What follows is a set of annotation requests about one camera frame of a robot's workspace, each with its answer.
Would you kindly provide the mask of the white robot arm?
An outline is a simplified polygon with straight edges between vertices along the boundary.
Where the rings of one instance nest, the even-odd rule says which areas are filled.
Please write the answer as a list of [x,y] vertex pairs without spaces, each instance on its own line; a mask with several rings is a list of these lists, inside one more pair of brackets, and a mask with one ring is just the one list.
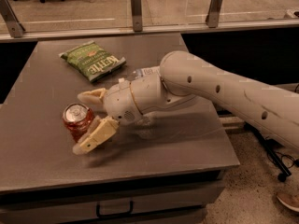
[[84,104],[99,105],[107,116],[92,121],[73,152],[86,154],[121,125],[153,111],[178,110],[197,96],[240,117],[265,137],[299,149],[298,93],[221,70],[189,52],[172,51],[163,57],[160,68],[148,75],[78,95]]

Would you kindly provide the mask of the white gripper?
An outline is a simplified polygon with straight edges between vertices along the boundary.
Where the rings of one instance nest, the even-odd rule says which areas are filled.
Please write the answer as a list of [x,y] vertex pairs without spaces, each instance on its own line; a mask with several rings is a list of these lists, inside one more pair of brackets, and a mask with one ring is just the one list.
[[96,116],[87,132],[73,146],[76,155],[91,152],[111,138],[120,125],[129,125],[154,111],[175,111],[194,105],[197,97],[192,94],[176,96],[154,73],[132,81],[124,80],[109,90],[99,88],[78,94],[78,99],[86,105],[103,105],[108,116]]

